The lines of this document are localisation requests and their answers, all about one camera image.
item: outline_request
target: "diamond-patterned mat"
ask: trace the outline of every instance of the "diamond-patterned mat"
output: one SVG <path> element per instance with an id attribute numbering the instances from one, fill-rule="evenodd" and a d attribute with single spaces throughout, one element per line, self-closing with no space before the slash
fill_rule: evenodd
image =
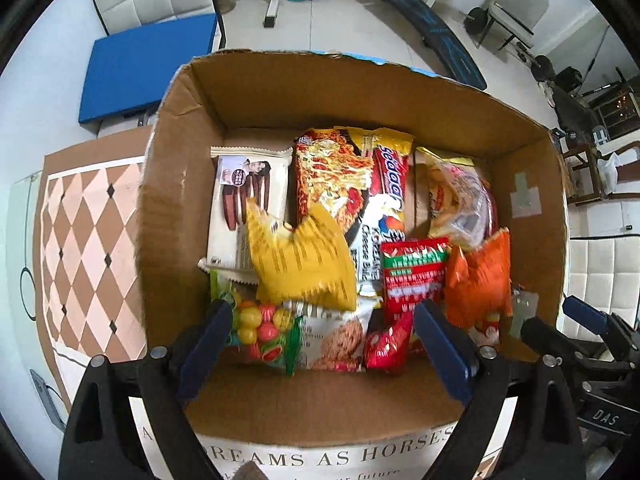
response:
<path id="1" fill-rule="evenodd" d="M 140 166 L 50 176 L 40 212 L 50 338 L 112 362 L 138 359 L 146 346 L 133 243 Z"/>

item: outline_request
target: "metal screw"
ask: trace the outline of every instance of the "metal screw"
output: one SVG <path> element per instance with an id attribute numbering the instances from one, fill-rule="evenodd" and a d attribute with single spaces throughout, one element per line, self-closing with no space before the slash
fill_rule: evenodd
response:
<path id="1" fill-rule="evenodd" d="M 480 355 L 485 359 L 495 359 L 498 353 L 495 351 L 495 348 L 492 346 L 481 346 Z"/>
<path id="2" fill-rule="evenodd" d="M 166 346 L 156 346 L 151 349 L 152 359 L 162 359 L 167 354 Z"/>
<path id="3" fill-rule="evenodd" d="M 549 368 L 553 368 L 554 366 L 556 366 L 558 363 L 556 362 L 556 358 L 553 357 L 551 354 L 544 354 L 542 356 L 542 362 L 548 366 Z"/>
<path id="4" fill-rule="evenodd" d="M 91 358 L 91 366 L 100 368 L 104 364 L 104 355 L 96 355 Z"/>

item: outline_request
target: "chair leg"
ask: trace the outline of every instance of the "chair leg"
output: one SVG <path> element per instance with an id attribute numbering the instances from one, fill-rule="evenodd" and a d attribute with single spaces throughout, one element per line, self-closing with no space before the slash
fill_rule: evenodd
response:
<path id="1" fill-rule="evenodd" d="M 512 40 L 513 38 L 515 38 L 515 37 L 516 37 L 516 36 L 515 36 L 515 34 L 511 34 L 511 35 L 509 36 L 509 39 L 507 39 L 507 41 L 505 41 L 505 42 L 502 44 L 502 46 L 501 46 L 498 50 L 502 50 L 502 49 L 504 49 L 508 44 L 510 44 L 510 43 L 511 43 L 511 40 Z"/>
<path id="2" fill-rule="evenodd" d="M 489 33 L 489 29 L 491 28 L 491 26 L 494 24 L 495 22 L 495 18 L 491 18 L 489 20 L 489 23 L 487 23 L 486 27 L 484 28 L 484 30 L 482 31 L 482 36 L 480 36 L 480 40 L 478 41 L 478 47 L 480 48 L 480 45 L 482 44 L 482 42 L 484 41 L 484 38 L 486 38 L 486 35 Z"/>

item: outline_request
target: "black weight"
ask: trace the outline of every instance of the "black weight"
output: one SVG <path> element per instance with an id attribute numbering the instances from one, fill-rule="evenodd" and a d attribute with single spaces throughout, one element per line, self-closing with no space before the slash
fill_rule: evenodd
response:
<path id="1" fill-rule="evenodd" d="M 470 36 L 480 34 L 489 21 L 489 13 L 482 7 L 474 7 L 465 18 L 466 33 Z"/>
<path id="2" fill-rule="evenodd" d="M 531 63 L 531 75 L 536 81 L 553 80 L 556 77 L 554 66 L 547 56 L 536 56 Z"/>

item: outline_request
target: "blue cushion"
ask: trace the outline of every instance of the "blue cushion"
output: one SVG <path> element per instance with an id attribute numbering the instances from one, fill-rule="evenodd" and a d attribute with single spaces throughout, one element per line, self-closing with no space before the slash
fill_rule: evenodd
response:
<path id="1" fill-rule="evenodd" d="M 158 104 L 180 65 L 211 52 L 215 14 L 130 28 L 95 41 L 78 122 Z"/>

